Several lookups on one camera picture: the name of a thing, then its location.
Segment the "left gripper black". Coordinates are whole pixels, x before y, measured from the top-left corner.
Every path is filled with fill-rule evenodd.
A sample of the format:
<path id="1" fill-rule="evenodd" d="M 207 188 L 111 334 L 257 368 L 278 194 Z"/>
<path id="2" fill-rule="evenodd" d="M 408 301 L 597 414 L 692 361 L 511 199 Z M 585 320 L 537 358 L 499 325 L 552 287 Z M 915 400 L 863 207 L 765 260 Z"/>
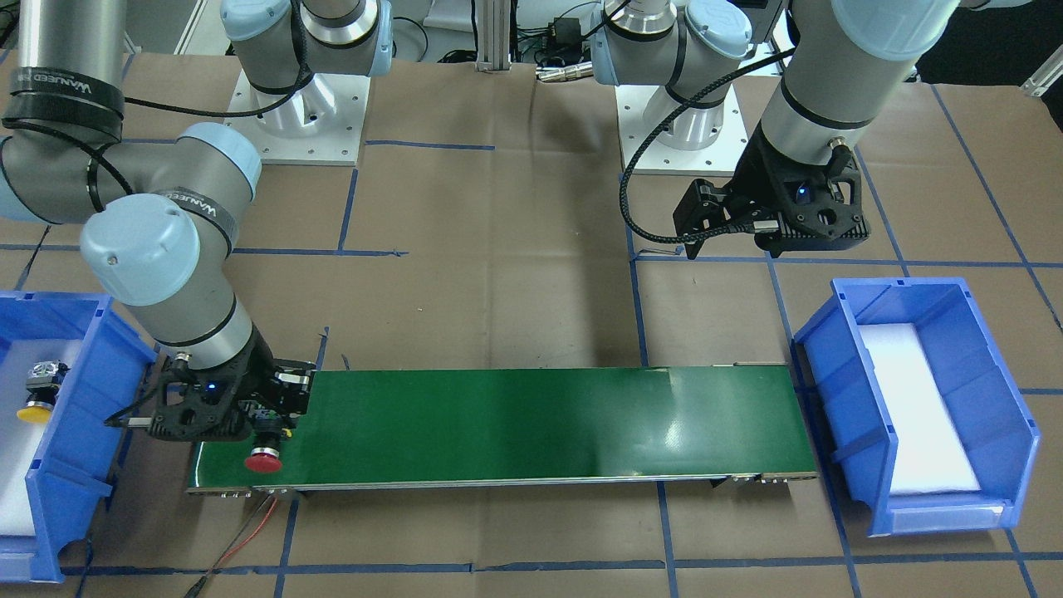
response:
<path id="1" fill-rule="evenodd" d="M 732 178 L 718 186 L 707 180 L 694 180 L 673 212 L 675 235 L 679 238 L 714 228 L 725 233 L 754 234 L 759 247 L 784 247 L 784 209 L 790 203 L 786 182 L 789 159 L 767 143 L 763 133 L 752 134 Z M 705 238 L 686 242 L 687 260 L 695 260 Z"/>

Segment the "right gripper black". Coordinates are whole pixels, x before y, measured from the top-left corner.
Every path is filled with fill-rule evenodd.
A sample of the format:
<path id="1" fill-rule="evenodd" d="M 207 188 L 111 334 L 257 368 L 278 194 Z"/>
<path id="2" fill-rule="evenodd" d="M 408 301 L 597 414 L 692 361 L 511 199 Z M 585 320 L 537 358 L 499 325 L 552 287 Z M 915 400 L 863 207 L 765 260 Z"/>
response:
<path id="1" fill-rule="evenodd" d="M 279 359 L 261 334 L 251 337 L 247 381 L 252 383 L 249 418 L 256 433 L 281 433 L 296 430 L 297 420 L 308 411 L 309 394 L 316 373 L 313 362 Z"/>

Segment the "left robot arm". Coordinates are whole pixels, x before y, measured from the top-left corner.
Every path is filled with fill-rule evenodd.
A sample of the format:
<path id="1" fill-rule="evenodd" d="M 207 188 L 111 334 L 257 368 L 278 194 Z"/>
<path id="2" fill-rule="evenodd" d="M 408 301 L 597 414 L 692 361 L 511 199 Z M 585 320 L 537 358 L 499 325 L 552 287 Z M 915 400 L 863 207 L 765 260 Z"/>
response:
<path id="1" fill-rule="evenodd" d="M 733 176 L 688 186 L 674 234 L 635 223 L 628 185 L 653 141 L 675 134 L 687 112 L 713 113 L 732 82 L 773 63 L 741 67 L 752 44 L 747 14 L 728 1 L 603 1 L 591 59 L 605 85 L 660 88 L 649 132 L 627 160 L 619 208 L 629 230 L 684 245 L 747 233 L 771 255 L 839 251 L 864 243 L 862 177 L 853 150 L 917 59 L 943 35 L 957 1 L 792 1 L 798 38 L 781 54 L 781 82 L 767 100 Z"/>

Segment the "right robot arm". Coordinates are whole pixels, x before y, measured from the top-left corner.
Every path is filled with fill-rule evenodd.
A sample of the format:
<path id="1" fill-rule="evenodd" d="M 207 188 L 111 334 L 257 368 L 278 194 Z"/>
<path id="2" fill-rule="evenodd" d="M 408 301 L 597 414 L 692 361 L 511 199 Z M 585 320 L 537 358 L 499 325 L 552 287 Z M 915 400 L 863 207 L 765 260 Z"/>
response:
<path id="1" fill-rule="evenodd" d="M 121 1 L 23 1 L 20 65 L 2 126 L 2 215 L 79 224 L 80 251 L 172 364 L 148 397 L 166 440 L 285 438 L 307 412 L 311 364 L 279 360 L 223 275 L 261 177 L 261 152 L 200 120 L 176 141 L 123 140 Z"/>

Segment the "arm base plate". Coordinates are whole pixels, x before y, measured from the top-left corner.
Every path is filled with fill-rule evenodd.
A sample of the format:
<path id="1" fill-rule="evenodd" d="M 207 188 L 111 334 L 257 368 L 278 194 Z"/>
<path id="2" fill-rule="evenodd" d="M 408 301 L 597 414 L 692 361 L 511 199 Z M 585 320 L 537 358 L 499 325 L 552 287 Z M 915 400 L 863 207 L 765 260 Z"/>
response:
<path id="1" fill-rule="evenodd" d="M 615 113 L 622 163 L 630 163 L 654 126 L 676 109 L 665 88 L 649 85 L 615 87 Z M 718 175 L 730 177 L 747 147 L 737 92 L 730 87 L 721 105 L 684 110 L 654 139 L 634 168 L 636 174 Z"/>
<path id="2" fill-rule="evenodd" d="M 368 76 L 316 73 L 275 110 L 224 119 L 266 165 L 356 166 L 370 95 Z"/>

